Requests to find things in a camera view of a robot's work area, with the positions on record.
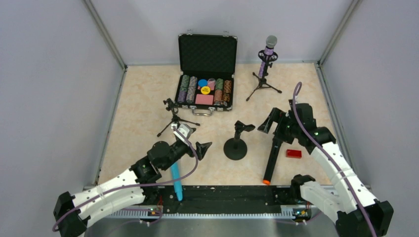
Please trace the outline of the black microphone orange end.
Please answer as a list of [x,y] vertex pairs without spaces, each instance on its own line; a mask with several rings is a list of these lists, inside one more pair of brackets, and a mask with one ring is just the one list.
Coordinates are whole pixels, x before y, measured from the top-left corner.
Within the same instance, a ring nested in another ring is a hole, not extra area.
[[275,170],[275,165],[278,159],[281,145],[282,145],[282,141],[278,139],[272,140],[272,147],[270,150],[268,162],[267,162],[265,173],[262,180],[263,184],[266,184],[266,185],[271,184],[272,176]]

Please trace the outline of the round base clamp stand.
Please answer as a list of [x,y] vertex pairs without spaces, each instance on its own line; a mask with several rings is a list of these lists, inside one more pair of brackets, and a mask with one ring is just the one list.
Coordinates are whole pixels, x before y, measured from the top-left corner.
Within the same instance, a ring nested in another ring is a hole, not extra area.
[[236,121],[234,124],[235,126],[235,134],[234,137],[228,139],[223,147],[224,154],[230,160],[241,160],[243,159],[248,151],[248,147],[244,140],[241,139],[242,132],[251,132],[255,129],[253,124],[244,124],[241,121]]

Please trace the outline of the shock mount tripod stand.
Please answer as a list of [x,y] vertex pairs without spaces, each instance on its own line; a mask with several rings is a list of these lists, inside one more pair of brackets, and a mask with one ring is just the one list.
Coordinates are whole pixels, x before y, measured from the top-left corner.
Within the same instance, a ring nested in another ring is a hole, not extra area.
[[264,50],[258,52],[258,57],[262,61],[259,72],[256,74],[253,72],[253,76],[258,80],[258,86],[253,90],[253,92],[247,97],[246,101],[249,101],[252,95],[259,89],[266,89],[271,88],[278,93],[282,93],[281,90],[273,87],[272,85],[267,83],[267,76],[269,75],[268,69],[273,66],[273,62],[278,59],[277,53],[274,51],[273,47],[266,46]]

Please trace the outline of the purple glitter microphone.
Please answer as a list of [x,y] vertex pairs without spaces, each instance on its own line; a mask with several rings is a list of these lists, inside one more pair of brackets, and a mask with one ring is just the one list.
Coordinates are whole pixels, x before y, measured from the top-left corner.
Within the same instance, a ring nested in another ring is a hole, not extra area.
[[277,60],[278,55],[274,52],[274,47],[277,44],[277,38],[270,35],[266,39],[266,47],[258,53],[259,58],[262,60],[259,77],[262,78],[267,73],[268,67],[272,67],[272,63]]

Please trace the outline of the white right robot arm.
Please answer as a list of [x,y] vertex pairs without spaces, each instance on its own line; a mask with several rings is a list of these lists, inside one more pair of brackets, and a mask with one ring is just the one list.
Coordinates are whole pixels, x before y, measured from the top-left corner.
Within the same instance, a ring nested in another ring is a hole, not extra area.
[[312,176],[298,174],[291,180],[292,196],[316,206],[334,223],[340,237],[386,236],[393,207],[388,201],[379,201],[360,181],[330,130],[317,126],[312,107],[307,103],[291,105],[288,112],[273,108],[258,130],[268,133],[274,122],[277,126],[263,183],[271,183],[281,145],[297,140],[320,164],[337,194]]

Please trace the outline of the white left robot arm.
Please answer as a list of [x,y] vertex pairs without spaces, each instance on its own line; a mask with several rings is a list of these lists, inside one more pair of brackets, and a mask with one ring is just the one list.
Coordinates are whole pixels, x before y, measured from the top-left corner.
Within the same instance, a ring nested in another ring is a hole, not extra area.
[[76,194],[62,193],[53,215],[53,232],[62,237],[78,237],[100,219],[136,204],[150,205],[159,198],[161,171],[169,169],[184,155],[202,160],[211,142],[189,146],[181,140],[173,144],[159,141],[147,155],[115,178]]

